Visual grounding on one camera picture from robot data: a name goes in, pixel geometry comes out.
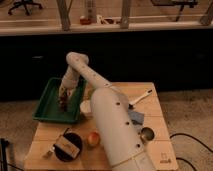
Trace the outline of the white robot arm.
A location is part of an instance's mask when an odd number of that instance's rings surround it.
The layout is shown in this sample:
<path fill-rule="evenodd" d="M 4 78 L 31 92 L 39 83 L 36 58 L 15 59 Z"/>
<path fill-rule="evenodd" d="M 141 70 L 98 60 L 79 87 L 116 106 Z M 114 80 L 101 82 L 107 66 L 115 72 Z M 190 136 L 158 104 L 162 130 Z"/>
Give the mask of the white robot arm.
<path fill-rule="evenodd" d="M 90 109 L 112 171 L 157 171 L 129 117 L 127 96 L 88 66 L 87 55 L 69 52 L 66 62 L 59 105 L 67 110 L 80 76 L 93 86 Z"/>

